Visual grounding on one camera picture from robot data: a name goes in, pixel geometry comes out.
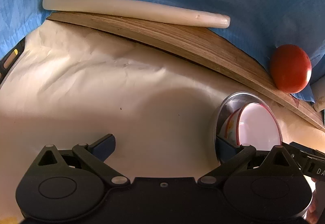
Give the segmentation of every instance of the stainless steel bowl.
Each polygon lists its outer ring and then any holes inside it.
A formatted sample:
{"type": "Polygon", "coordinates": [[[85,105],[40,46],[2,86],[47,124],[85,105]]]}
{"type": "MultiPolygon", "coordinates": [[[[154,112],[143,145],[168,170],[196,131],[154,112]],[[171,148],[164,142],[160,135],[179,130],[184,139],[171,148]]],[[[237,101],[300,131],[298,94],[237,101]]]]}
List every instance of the stainless steel bowl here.
{"type": "MultiPolygon", "coordinates": [[[[225,120],[237,109],[243,107],[245,104],[248,103],[260,103],[264,105],[266,108],[269,109],[271,113],[273,113],[270,109],[270,107],[258,96],[255,96],[254,94],[248,93],[248,92],[236,92],[228,96],[220,105],[219,109],[215,111],[213,114],[212,120],[213,120],[213,136],[214,136],[214,142],[216,142],[216,136],[220,133],[220,129],[225,122],[225,120]]],[[[280,131],[280,138],[282,140],[281,130],[280,126],[277,123],[277,127],[280,131]]]]}

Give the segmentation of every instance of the beige tablecloth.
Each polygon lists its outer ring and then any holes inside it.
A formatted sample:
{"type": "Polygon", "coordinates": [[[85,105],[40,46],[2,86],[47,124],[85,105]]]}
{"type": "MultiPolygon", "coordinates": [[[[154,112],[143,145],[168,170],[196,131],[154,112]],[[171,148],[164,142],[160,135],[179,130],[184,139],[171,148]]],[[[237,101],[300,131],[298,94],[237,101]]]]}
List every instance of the beige tablecloth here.
{"type": "Polygon", "coordinates": [[[232,79],[117,36],[45,21],[0,88],[0,223],[22,219],[15,189],[45,144],[71,149],[112,133],[116,150],[106,163],[131,179],[204,175],[218,165],[212,113],[235,91],[269,104],[285,142],[325,151],[323,132],[232,79]]]}

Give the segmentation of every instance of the wooden rolling pin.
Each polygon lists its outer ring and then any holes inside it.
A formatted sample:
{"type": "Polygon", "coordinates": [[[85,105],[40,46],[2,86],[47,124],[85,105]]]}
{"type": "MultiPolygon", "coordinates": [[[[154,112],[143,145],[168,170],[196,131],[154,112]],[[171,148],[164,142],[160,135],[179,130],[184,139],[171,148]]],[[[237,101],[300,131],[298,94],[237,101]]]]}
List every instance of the wooden rolling pin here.
{"type": "Polygon", "coordinates": [[[43,0],[43,8],[139,18],[169,24],[227,28],[230,17],[138,0],[43,0]]]}

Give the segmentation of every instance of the wooden cutting board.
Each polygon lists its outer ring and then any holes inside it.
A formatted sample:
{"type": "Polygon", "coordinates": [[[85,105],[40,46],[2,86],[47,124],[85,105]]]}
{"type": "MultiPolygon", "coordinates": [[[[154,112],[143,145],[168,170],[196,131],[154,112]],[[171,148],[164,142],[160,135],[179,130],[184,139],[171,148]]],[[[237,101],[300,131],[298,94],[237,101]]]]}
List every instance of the wooden cutting board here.
{"type": "Polygon", "coordinates": [[[83,12],[56,12],[48,19],[106,31],[186,58],[253,88],[325,132],[321,113],[278,90],[256,60],[206,28],[83,12]]]}

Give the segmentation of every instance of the tomato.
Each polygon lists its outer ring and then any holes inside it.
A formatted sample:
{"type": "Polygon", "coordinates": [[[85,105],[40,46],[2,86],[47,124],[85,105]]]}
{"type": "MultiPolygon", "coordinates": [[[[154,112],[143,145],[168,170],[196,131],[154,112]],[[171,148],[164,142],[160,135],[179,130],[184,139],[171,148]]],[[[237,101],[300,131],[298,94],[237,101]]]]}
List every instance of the tomato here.
{"type": "Polygon", "coordinates": [[[311,63],[300,47],[281,45],[271,57],[270,72],[278,89],[290,94],[298,93],[310,80],[311,63]]]}

